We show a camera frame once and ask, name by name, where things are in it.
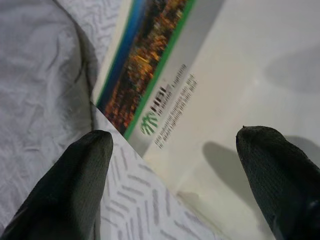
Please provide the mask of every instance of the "gray fabric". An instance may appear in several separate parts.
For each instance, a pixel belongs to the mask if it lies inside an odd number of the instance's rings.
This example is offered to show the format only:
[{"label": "gray fabric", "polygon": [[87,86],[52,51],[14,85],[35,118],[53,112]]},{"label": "gray fabric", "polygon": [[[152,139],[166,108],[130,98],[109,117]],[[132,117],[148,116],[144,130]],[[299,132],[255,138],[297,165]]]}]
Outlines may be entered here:
[{"label": "gray fabric", "polygon": [[0,234],[71,142],[91,130],[79,40],[52,0],[0,1]]}]

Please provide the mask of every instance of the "white patterned surface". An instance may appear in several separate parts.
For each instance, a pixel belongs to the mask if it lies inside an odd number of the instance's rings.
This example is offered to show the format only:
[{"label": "white patterned surface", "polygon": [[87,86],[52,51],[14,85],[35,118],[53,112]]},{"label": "white patterned surface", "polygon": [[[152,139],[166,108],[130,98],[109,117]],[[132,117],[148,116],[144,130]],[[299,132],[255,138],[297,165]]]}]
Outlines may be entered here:
[{"label": "white patterned surface", "polygon": [[[108,50],[120,0],[59,0],[85,35],[89,79]],[[219,240],[181,205],[111,123],[94,109],[95,128],[112,133],[114,149],[101,201],[102,240]]]}]

